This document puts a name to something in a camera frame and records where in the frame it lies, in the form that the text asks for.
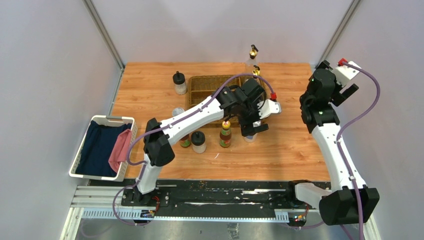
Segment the clear oil bottle gold spout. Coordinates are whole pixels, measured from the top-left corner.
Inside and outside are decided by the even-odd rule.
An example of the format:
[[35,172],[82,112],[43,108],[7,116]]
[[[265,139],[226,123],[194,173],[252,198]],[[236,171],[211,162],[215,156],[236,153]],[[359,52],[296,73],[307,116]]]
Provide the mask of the clear oil bottle gold spout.
[[251,44],[250,47],[251,49],[248,54],[248,59],[245,62],[245,66],[247,68],[253,68],[254,65],[257,65],[257,55],[259,52],[258,48],[254,44]]

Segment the oil bottle with brown residue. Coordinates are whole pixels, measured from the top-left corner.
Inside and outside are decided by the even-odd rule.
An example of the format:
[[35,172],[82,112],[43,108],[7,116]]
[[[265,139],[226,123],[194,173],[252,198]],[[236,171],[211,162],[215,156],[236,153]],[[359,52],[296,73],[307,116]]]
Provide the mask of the oil bottle with brown residue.
[[261,68],[257,64],[247,65],[245,68],[245,72],[248,74],[252,74],[252,76],[244,76],[244,83],[246,83],[249,79],[255,79],[261,86],[264,86],[263,81],[257,78],[257,76],[261,75]]

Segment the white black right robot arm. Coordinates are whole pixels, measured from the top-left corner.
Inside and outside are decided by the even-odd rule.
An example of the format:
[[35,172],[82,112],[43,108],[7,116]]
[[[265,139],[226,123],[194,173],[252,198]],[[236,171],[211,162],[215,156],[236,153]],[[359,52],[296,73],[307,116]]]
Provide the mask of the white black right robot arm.
[[301,118],[308,132],[318,144],[330,176],[329,190],[308,180],[289,182],[286,204],[298,209],[308,204],[319,211],[326,225],[364,224],[371,217],[380,195],[375,187],[368,187],[354,165],[342,137],[347,127],[368,114],[377,104],[381,89],[376,85],[376,97],[364,113],[341,125],[335,107],[340,106],[359,88],[349,82],[359,73],[376,78],[354,61],[342,58],[332,68],[324,60],[308,80],[299,98]]

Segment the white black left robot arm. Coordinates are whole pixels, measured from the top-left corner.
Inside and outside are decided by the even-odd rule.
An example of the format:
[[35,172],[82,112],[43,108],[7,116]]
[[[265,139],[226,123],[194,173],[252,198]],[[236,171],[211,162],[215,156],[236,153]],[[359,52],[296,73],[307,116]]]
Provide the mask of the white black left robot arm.
[[183,113],[162,121],[150,119],[145,133],[139,137],[144,143],[144,160],[135,182],[135,202],[142,207],[152,203],[152,191],[162,167],[175,158],[172,146],[195,130],[228,117],[237,117],[244,137],[268,130],[267,124],[254,124],[281,113],[282,108],[274,91],[270,92],[270,98],[261,100],[264,93],[265,89],[254,78],[242,86],[228,86],[224,82],[211,96]]

